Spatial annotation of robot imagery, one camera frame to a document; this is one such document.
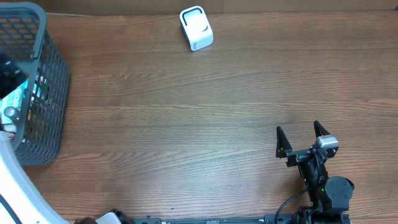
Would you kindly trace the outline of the teal wipes packet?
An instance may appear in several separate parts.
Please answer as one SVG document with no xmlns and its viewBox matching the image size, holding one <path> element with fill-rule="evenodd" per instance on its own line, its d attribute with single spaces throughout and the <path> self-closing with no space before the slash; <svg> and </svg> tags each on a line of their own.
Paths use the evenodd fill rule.
<svg viewBox="0 0 398 224">
<path fill-rule="evenodd" d="M 1 109 L 1 124 L 11 124 L 12 123 L 12 120 L 4 115 L 4 110 L 9 106 L 13 106 L 13 107 L 17 108 L 18 110 L 21 109 L 22 100 L 25 97 L 24 90 L 27 88 L 28 82 L 29 81 L 26 80 L 23 84 L 18 86 L 14 91 L 12 91 L 10 94 L 5 96 L 1 100 L 1 107 L 0 107 L 0 109 Z"/>
</svg>

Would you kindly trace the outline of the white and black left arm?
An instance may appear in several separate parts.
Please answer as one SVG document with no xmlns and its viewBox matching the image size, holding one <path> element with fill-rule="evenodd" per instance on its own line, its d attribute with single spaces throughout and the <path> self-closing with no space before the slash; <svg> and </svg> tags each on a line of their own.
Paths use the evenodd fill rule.
<svg viewBox="0 0 398 224">
<path fill-rule="evenodd" d="M 1 97 L 25 80 L 25 74 L 7 54 L 1 53 Z M 41 196 L 19 164 L 11 140 L 1 127 L 1 223 L 70 223 Z M 121 224 L 115 212 L 100 218 L 86 217 L 76 223 Z"/>
</svg>

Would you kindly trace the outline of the yellow dish soap bottle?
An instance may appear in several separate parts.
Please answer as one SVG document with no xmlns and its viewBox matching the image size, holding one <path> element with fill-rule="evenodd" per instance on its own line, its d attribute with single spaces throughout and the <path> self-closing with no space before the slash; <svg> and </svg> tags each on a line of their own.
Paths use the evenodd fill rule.
<svg viewBox="0 0 398 224">
<path fill-rule="evenodd" d="M 13 124 L 18 125 L 19 124 L 19 115 L 20 111 L 13 107 L 13 106 L 8 106 L 7 108 L 4 109 L 4 115 L 9 118 Z"/>
</svg>

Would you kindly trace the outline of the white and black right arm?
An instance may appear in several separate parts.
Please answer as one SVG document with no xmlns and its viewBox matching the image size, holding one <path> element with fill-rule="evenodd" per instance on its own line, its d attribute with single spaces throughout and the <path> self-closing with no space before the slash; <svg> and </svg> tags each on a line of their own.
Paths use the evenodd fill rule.
<svg viewBox="0 0 398 224">
<path fill-rule="evenodd" d="M 319 121 L 313 122 L 316 140 L 308 149 L 293 150 L 283 129 L 278 126 L 275 156 L 286 158 L 287 167 L 298 167 L 305 188 L 288 198 L 276 211 L 274 223 L 350 223 L 349 201 L 353 196 L 354 183 L 341 176 L 330 177 L 325 167 L 328 159 L 339 149 L 337 138 Z M 307 193 L 310 205 L 300 207 L 295 214 L 285 218 L 280 214 L 291 201 Z"/>
</svg>

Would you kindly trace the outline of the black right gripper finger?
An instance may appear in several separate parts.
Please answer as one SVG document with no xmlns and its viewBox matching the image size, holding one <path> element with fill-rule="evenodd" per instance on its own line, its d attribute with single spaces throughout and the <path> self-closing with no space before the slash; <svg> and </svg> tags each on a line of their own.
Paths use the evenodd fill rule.
<svg viewBox="0 0 398 224">
<path fill-rule="evenodd" d="M 313 122 L 316 138 L 330 135 L 330 133 L 320 124 L 318 120 Z"/>
<path fill-rule="evenodd" d="M 278 126 L 277 131 L 277 146 L 275 156 L 277 158 L 285 158 L 290 152 L 292 152 L 292 146 L 290 145 L 283 129 Z"/>
</svg>

